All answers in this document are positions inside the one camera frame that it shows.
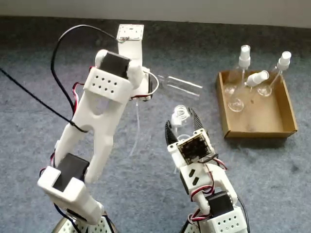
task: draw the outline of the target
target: brown cardboard tray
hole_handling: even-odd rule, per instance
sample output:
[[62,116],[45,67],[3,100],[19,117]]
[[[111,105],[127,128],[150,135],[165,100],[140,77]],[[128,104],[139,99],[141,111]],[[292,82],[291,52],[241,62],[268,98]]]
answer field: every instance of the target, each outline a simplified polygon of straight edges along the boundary
[[227,106],[224,82],[229,71],[219,72],[216,80],[218,104],[225,138],[230,137],[288,137],[298,127],[290,96],[283,77],[269,97],[256,94],[252,101],[245,103],[239,113]]

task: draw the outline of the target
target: robotic arm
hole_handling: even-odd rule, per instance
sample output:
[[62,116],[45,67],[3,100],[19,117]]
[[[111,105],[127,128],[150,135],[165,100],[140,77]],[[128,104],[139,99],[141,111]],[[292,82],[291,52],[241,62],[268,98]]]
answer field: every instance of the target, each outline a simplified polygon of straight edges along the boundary
[[[48,166],[38,185],[51,200],[73,217],[96,225],[104,207],[89,194],[86,183],[98,179],[113,146],[113,135],[132,93],[144,79],[141,65],[118,54],[101,50],[84,85],[84,93],[72,118],[83,131],[94,131],[94,154],[90,162],[72,154],[85,133],[68,124],[56,144],[55,167]],[[106,101],[101,114],[98,101]]]
[[192,109],[188,113],[194,128],[189,138],[177,140],[174,125],[168,121],[165,126],[168,151],[180,171],[186,193],[199,206],[195,214],[189,215],[181,233],[194,232],[191,229],[198,233],[247,233],[242,210],[236,205],[237,194],[225,170],[211,163],[218,159],[208,134],[196,113]]

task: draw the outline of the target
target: white spray nozzle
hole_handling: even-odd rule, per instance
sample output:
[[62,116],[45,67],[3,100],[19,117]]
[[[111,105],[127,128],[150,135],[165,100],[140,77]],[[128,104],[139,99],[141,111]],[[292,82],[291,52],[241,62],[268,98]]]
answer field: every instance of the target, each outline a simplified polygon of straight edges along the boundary
[[280,70],[287,70],[291,63],[291,52],[285,51],[277,62],[277,68]]
[[269,78],[269,73],[266,70],[263,70],[262,72],[254,73],[248,76],[246,85],[250,87],[254,87],[262,83],[263,81],[267,80],[268,78]]
[[251,65],[250,51],[251,51],[251,47],[249,47],[248,45],[241,46],[239,66],[244,69],[247,69]]

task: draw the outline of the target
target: white wall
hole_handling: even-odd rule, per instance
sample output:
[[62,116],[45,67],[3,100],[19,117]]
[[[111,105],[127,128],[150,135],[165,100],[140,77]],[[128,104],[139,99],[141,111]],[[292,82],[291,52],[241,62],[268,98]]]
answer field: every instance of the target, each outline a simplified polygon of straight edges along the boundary
[[0,0],[0,15],[311,28],[311,0]]

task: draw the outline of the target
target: metal base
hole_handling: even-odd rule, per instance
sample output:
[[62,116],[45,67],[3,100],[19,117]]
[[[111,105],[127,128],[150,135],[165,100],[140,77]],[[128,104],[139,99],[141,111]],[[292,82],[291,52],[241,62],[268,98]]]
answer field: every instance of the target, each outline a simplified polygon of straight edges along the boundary
[[[94,226],[77,220],[73,221],[81,233],[118,233],[113,223],[106,216],[103,216],[100,222]],[[52,233],[77,233],[77,231],[68,219],[62,218]]]
[[200,233],[200,229],[196,225],[192,225],[186,221],[180,233]]

